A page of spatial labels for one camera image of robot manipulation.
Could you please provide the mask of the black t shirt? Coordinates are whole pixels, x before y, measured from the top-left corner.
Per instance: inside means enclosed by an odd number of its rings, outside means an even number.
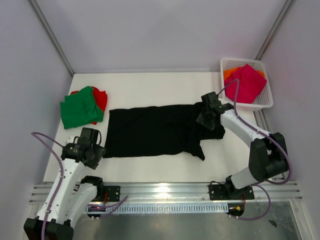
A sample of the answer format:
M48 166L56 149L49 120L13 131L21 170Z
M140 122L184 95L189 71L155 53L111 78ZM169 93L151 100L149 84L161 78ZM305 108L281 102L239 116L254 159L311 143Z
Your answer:
M205 160L202 140L221 140L222 126L209 130L196 120L203 104L112 109L104 158L152 157L185 152Z

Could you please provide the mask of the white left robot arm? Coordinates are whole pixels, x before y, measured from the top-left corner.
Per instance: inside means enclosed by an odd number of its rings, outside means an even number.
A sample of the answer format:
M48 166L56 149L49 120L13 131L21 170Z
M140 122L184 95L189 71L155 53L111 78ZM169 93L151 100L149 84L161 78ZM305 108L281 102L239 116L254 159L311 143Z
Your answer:
M29 240L71 240L74 227L92 201L99 201L105 195L101 177L85 176L77 182L84 170L95 170L106 150L101 146L99 130L84 127L80 136L75 136L61 147L58 155L43 138L45 134L32 132L55 157L58 172L44 204L34 218L27 218L23 229Z

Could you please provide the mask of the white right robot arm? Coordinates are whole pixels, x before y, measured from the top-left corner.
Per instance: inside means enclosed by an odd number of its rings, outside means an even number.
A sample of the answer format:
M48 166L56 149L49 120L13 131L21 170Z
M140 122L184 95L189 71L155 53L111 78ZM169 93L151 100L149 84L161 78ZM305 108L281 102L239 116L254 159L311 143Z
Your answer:
M223 104L214 91L203 95L201 100L203 109L196 120L199 124L210 131L227 128L249 147L248 167L225 179L224 193L228 198L235 199L252 185L291 169L282 134L251 125L238 114L235 105Z

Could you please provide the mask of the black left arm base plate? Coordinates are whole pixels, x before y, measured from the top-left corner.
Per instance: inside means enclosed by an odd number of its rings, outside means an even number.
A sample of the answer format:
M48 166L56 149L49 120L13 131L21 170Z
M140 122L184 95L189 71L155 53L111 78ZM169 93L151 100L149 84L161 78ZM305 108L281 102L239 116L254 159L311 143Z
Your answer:
M120 201L121 187L119 185L99 186L93 202L117 203Z

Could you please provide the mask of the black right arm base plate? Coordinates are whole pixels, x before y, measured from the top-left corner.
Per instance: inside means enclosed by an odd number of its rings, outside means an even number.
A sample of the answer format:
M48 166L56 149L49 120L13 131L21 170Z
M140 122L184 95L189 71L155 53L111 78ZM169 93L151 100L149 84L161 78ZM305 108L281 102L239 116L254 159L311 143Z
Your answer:
M251 186L237 189L231 181L217 182L212 180L208 184L208 194L212 201L255 199L254 191Z

